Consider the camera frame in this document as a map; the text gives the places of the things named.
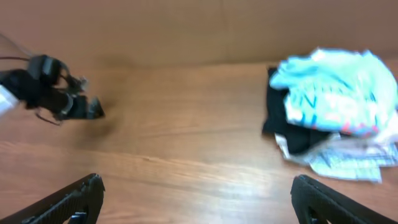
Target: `cable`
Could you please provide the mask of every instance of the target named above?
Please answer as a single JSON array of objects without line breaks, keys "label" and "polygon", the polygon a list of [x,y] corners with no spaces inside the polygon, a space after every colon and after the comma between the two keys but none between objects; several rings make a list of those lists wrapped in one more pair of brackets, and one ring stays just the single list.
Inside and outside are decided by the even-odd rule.
[{"label": "cable", "polygon": [[17,47],[21,52],[23,52],[24,54],[32,57],[33,53],[30,52],[29,50],[27,50],[26,48],[24,48],[21,45],[18,45],[17,43],[15,43],[14,41],[12,41],[10,38],[8,38],[7,36],[5,36],[4,34],[0,33],[0,37],[5,38],[8,42],[12,43],[15,47]]},{"label": "cable", "polygon": [[0,57],[0,60],[23,60],[28,62],[29,58],[7,56],[7,57]]},{"label": "cable", "polygon": [[38,118],[41,119],[42,121],[48,122],[48,123],[50,123],[50,124],[54,124],[54,125],[57,125],[57,126],[61,126],[61,124],[62,124],[62,121],[59,121],[59,122],[56,123],[56,122],[54,122],[54,121],[50,121],[49,119],[43,118],[43,117],[40,115],[40,108],[37,108],[37,109],[36,109],[35,115],[36,115],[36,117],[38,117]]}]

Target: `wooden wall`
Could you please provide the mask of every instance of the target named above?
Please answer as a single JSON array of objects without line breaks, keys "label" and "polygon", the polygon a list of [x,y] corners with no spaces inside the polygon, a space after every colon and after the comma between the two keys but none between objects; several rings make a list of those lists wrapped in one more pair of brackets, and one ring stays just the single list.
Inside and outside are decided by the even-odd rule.
[{"label": "wooden wall", "polygon": [[270,61],[317,46],[369,48],[378,54],[398,50],[395,0],[0,0],[0,4],[1,32],[74,68]]}]

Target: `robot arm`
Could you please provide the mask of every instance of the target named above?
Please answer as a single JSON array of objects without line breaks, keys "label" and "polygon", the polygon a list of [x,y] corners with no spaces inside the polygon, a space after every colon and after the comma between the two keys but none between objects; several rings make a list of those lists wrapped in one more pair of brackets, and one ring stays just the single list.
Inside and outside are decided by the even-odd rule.
[{"label": "robot arm", "polygon": [[[65,88],[56,88],[60,80],[67,83]],[[15,107],[19,101],[25,102],[28,110],[36,110],[36,116],[53,124],[66,119],[97,119],[104,111],[97,98],[90,104],[82,95],[87,80],[70,75],[67,66],[52,57],[38,55],[30,58],[26,70],[15,69],[0,72],[0,114]],[[55,122],[44,119],[40,109],[49,110]]]}]

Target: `wooden table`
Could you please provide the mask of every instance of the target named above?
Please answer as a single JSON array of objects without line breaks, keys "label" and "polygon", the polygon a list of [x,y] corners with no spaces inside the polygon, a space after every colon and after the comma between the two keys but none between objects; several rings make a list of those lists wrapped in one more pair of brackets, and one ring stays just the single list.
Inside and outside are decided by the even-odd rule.
[{"label": "wooden table", "polygon": [[22,108],[3,116],[0,217],[96,172],[106,187],[98,223],[297,223],[299,174],[398,220],[398,169],[384,169],[383,184],[321,178],[261,136],[266,70],[72,69],[90,80],[106,118],[57,127]]}]

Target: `folded clothing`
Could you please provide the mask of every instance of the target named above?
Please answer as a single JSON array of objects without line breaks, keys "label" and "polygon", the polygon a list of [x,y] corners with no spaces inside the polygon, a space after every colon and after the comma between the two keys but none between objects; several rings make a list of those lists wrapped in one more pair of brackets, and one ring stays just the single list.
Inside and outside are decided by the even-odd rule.
[{"label": "folded clothing", "polygon": [[[276,68],[268,69],[269,80],[276,71]],[[286,111],[284,106],[284,97],[288,92],[288,90],[275,90],[270,87],[268,82],[268,117],[262,127],[262,132],[283,135],[287,140],[289,153],[302,154],[313,145],[326,140],[330,133],[289,124],[286,121]]]},{"label": "folded clothing", "polygon": [[398,99],[394,76],[370,51],[317,49],[289,57],[269,82],[289,89],[288,123],[362,137],[387,126]]},{"label": "folded clothing", "polygon": [[380,167],[398,165],[398,113],[377,136],[367,139],[347,138],[333,133],[305,154],[289,153],[285,137],[275,134],[284,159],[311,166],[318,175],[349,180],[381,182]]}]

